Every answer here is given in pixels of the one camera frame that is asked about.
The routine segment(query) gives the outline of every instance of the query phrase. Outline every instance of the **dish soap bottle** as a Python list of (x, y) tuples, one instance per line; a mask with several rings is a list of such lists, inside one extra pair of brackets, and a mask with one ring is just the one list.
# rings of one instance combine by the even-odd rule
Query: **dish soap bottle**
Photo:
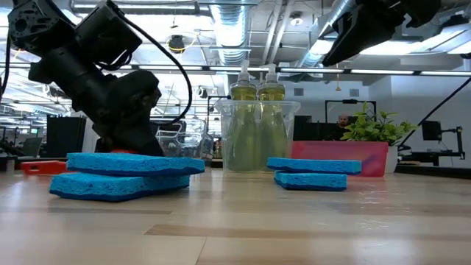
[(258, 91), (259, 99), (267, 102), (262, 104), (261, 112), (260, 167), (262, 170), (268, 170), (268, 158), (284, 158), (287, 155), (288, 136), (283, 119), (283, 105), (273, 102), (285, 99), (285, 86), (278, 83), (275, 64), (262, 67), (268, 67), (269, 72)]
[[(257, 88), (250, 83), (248, 72), (249, 61), (242, 63), (241, 73), (236, 83), (230, 86), (230, 93), (234, 101), (256, 101)], [(257, 124), (255, 123), (255, 106), (251, 104), (234, 104), (233, 116), (227, 130), (228, 147), (224, 156), (227, 167), (235, 172), (249, 172), (256, 170), (257, 157)]]

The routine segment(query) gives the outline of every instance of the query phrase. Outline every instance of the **computer monitor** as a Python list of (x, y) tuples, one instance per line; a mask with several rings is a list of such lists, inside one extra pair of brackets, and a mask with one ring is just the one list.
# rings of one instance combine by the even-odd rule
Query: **computer monitor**
[(422, 137), (424, 141), (441, 141), (442, 126), (439, 121), (424, 121), (422, 123)]

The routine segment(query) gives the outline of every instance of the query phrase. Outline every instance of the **potted plant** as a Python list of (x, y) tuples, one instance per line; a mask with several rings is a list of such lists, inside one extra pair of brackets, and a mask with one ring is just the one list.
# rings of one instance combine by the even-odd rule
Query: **potted plant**
[(397, 165), (397, 144), (399, 140), (415, 129), (411, 123), (404, 121), (395, 124), (392, 116), (397, 113), (386, 113), (380, 111), (377, 115), (373, 113), (367, 103), (363, 103), (361, 112), (355, 113), (357, 120), (354, 124), (346, 127), (349, 132), (344, 133), (342, 140), (347, 141), (382, 141), (389, 145), (386, 159), (385, 173), (394, 173)]

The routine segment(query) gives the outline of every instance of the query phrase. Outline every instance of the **green plant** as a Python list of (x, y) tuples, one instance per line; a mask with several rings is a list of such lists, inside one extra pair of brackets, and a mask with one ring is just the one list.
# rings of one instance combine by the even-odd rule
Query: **green plant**
[(389, 146), (394, 146), (416, 126), (407, 121), (397, 125), (391, 119), (393, 115), (397, 115), (397, 113), (380, 111), (379, 115), (375, 115), (365, 102), (363, 103), (363, 111), (355, 113), (355, 116), (358, 117), (356, 122), (345, 127), (349, 132), (344, 133), (341, 139), (347, 141), (385, 141)]

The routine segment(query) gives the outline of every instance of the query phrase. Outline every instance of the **person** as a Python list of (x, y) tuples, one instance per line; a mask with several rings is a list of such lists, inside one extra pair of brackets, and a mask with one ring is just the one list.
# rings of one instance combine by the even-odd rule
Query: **person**
[(348, 125), (348, 115), (345, 113), (340, 114), (337, 121), (337, 127), (332, 132), (332, 139), (334, 141), (340, 141), (340, 139), (344, 136), (344, 133), (349, 132), (349, 130), (346, 129)]

